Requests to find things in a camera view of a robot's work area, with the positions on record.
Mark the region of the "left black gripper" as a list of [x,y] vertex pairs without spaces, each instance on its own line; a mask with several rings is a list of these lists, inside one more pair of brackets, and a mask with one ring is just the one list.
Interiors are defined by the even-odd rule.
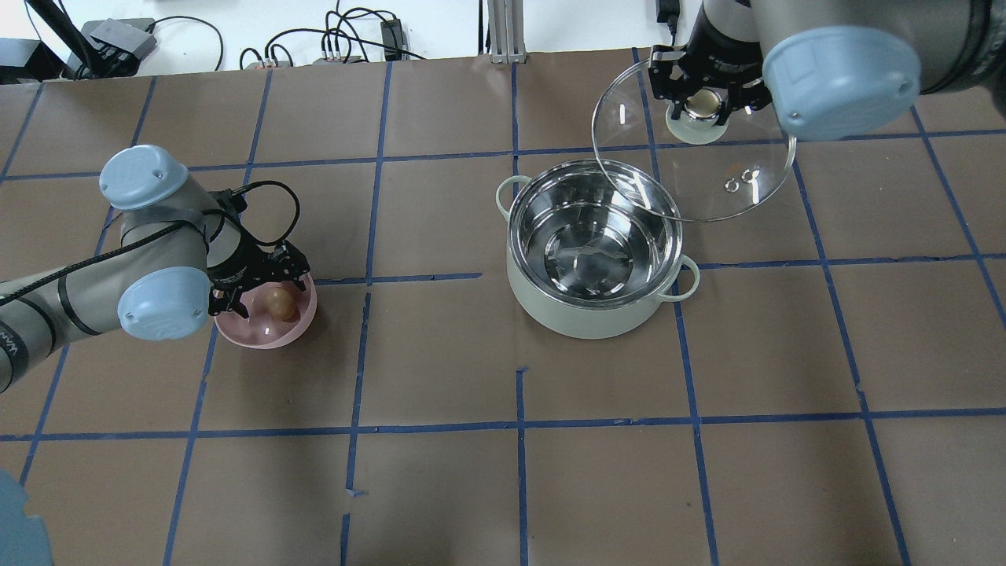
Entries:
[[209,266],[209,315],[236,313],[249,319],[242,294],[266,282],[294,282],[299,291],[307,290],[306,276],[311,266],[306,256],[291,241],[283,240],[273,251],[263,250],[248,237],[241,237],[237,246],[223,261]]

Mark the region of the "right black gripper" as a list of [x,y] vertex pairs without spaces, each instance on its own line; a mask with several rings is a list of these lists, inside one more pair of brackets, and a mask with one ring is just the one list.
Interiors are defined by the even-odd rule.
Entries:
[[764,57],[757,42],[741,42],[701,31],[687,46],[653,46],[648,79],[654,99],[668,101],[671,119],[681,119],[687,101],[708,87],[718,96],[716,126],[726,126],[734,111],[762,110],[772,95],[762,78]]

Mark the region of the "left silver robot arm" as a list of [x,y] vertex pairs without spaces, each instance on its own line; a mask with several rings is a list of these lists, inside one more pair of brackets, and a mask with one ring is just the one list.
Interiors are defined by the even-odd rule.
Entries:
[[280,345],[312,322],[315,282],[290,232],[264,241],[241,221],[255,183],[211,191],[167,150],[136,145],[104,165],[98,189],[119,212],[118,248],[2,282],[3,389],[92,336],[123,330],[139,340],[178,340],[222,313],[249,319],[242,297],[258,288],[299,293]]

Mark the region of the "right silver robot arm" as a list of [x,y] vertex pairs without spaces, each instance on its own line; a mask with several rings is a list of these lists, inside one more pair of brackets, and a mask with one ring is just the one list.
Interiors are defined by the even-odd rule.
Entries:
[[919,97],[988,90],[1004,111],[1002,1],[704,1],[685,46],[655,46],[652,95],[678,118],[720,90],[714,118],[772,106],[784,133],[834,141]]

